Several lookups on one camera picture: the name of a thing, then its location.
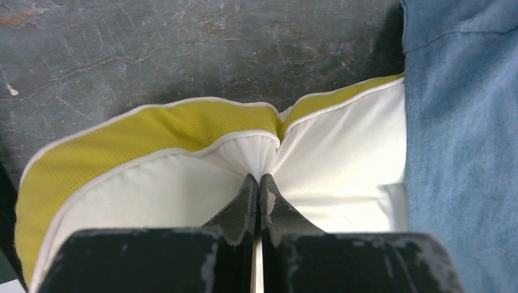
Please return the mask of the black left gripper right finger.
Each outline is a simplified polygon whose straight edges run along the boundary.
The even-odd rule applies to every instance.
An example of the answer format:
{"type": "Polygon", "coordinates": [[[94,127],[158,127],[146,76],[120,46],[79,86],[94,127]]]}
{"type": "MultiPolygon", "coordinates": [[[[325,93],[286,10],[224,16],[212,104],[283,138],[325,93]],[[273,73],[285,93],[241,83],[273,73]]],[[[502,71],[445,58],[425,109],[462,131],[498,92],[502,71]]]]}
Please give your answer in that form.
{"type": "Polygon", "coordinates": [[[462,292],[446,249],[421,233],[326,233],[261,178],[265,292],[462,292]]]}

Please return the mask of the white pillow with yellow side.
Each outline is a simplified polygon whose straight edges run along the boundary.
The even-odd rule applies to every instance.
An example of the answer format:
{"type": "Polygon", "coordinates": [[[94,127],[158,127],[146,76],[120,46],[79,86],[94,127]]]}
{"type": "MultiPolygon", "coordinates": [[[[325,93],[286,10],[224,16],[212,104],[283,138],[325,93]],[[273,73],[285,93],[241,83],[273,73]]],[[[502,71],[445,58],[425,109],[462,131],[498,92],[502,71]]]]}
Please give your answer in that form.
{"type": "Polygon", "coordinates": [[[408,229],[404,75],[303,96],[284,112],[216,97],[151,104],[41,149],[24,169],[15,246],[29,291],[89,228],[195,227],[244,178],[271,175],[328,233],[408,229]]]}

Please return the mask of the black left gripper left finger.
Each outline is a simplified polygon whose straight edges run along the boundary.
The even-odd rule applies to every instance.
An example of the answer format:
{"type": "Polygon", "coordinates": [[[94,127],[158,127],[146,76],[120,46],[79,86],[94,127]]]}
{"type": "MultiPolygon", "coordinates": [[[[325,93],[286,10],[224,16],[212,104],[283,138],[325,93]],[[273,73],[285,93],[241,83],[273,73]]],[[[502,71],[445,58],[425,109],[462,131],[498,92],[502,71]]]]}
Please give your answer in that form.
{"type": "Polygon", "coordinates": [[[61,246],[40,292],[253,292],[258,184],[199,228],[89,229],[61,246]]]}

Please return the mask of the blue fabric pillowcase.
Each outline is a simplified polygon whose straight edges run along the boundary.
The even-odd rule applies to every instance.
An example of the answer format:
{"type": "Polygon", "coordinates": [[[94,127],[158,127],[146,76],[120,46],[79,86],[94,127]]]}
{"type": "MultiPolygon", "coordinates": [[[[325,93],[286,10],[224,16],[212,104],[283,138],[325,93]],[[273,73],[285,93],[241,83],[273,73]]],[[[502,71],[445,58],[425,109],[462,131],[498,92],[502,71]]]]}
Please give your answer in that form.
{"type": "Polygon", "coordinates": [[[403,1],[410,228],[517,291],[517,2],[403,1]]]}

